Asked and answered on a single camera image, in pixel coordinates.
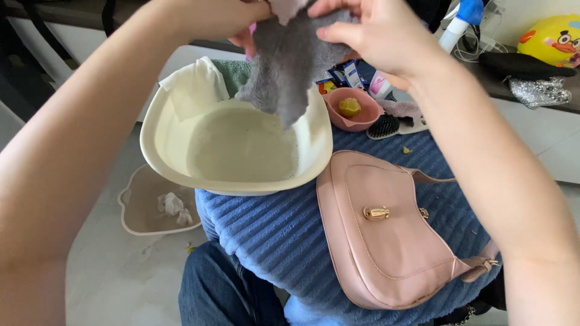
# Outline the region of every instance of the yellow duck balloon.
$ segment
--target yellow duck balloon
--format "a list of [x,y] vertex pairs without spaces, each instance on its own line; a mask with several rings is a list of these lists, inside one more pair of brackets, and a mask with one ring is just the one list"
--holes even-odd
[[517,51],[556,67],[580,65],[580,16],[541,20],[520,38]]

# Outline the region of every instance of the hand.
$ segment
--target hand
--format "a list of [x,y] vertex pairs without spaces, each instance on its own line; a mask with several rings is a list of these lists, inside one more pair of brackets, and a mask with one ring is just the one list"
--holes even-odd
[[318,0],[308,14],[318,17],[336,9],[350,10],[360,23],[335,23],[319,29],[318,37],[345,43],[378,70],[398,76],[386,75],[398,88],[408,88],[438,58],[449,59],[403,0]]
[[169,8],[164,14],[179,24],[183,38],[225,39],[236,35],[238,46],[252,47],[251,24],[271,17],[266,1],[251,0],[156,0]]

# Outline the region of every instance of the soapy water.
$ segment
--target soapy water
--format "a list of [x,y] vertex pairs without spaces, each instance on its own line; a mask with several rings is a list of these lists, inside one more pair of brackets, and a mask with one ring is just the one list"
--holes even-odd
[[216,110],[191,135],[188,169],[213,181],[276,182],[298,170],[298,143],[277,115],[250,108]]

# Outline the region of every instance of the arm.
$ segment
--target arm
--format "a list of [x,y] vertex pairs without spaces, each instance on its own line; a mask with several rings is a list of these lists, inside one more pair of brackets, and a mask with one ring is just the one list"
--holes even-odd
[[580,242],[546,169],[403,1],[319,0],[309,13],[339,7],[357,13],[361,24],[336,23],[318,36],[347,43],[377,69],[396,75],[388,77],[391,84],[417,101],[467,200],[502,251],[510,323],[577,323]]
[[191,39],[230,37],[269,14],[264,2],[153,0],[6,146],[0,153],[0,325],[65,324],[70,245],[163,65]]

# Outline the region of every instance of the gray towel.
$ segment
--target gray towel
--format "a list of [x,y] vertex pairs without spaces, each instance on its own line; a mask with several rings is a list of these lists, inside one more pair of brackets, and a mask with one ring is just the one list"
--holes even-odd
[[235,95],[260,110],[278,114],[290,127],[308,106],[308,88],[324,71],[340,63],[351,49],[320,41],[316,30],[336,21],[354,22],[347,10],[311,19],[301,10],[287,26],[277,18],[261,21],[253,34],[257,55],[252,59],[248,83]]

